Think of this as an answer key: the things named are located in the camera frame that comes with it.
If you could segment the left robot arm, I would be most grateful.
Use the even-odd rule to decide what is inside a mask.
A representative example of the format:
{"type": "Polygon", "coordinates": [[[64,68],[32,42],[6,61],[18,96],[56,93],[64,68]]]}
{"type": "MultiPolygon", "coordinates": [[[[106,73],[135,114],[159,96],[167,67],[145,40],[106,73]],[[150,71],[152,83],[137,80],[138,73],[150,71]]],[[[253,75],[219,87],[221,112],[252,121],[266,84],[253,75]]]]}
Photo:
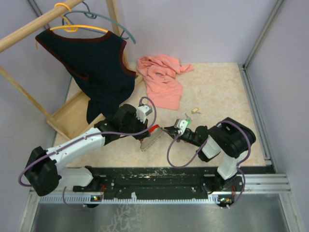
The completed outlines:
{"type": "Polygon", "coordinates": [[[101,127],[92,127],[82,135],[47,150],[42,147],[35,148],[31,152],[25,169],[18,177],[18,183],[25,187],[32,187],[38,196],[45,196],[58,187],[59,180],[63,178],[60,171],[80,156],[118,140],[122,136],[132,136],[142,142],[146,138],[155,139],[150,133],[150,128],[125,133],[113,128],[108,129],[107,126],[108,124],[103,123],[101,127]]]}

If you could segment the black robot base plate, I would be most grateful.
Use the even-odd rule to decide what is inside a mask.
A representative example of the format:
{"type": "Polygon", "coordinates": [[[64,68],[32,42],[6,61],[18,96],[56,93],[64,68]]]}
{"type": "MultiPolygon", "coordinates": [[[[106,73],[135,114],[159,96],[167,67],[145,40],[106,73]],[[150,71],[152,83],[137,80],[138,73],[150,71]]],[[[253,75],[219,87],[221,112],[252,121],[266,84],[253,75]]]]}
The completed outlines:
{"type": "Polygon", "coordinates": [[[215,192],[241,191],[242,177],[220,180],[216,169],[191,167],[93,168],[93,180],[86,186],[73,187],[73,192],[102,193],[104,199],[189,200],[208,199],[215,192]]]}

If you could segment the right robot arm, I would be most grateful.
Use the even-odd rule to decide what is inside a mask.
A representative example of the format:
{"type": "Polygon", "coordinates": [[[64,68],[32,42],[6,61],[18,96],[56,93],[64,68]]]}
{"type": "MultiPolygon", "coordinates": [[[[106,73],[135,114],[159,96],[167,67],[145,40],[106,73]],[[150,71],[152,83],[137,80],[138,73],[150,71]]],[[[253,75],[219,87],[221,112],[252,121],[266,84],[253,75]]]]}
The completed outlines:
{"type": "MultiPolygon", "coordinates": [[[[154,107],[140,103],[137,108],[130,104],[122,105],[111,118],[113,126],[126,136],[133,136],[142,143],[151,138],[147,116],[156,112],[154,107]]],[[[203,181],[206,192],[227,191],[233,185],[239,166],[247,160],[256,136],[251,129],[227,117],[217,125],[208,128],[198,126],[191,130],[187,119],[177,119],[173,126],[157,127],[169,135],[173,142],[184,141],[197,147],[195,156],[209,162],[219,154],[223,155],[215,176],[203,181]]]]}

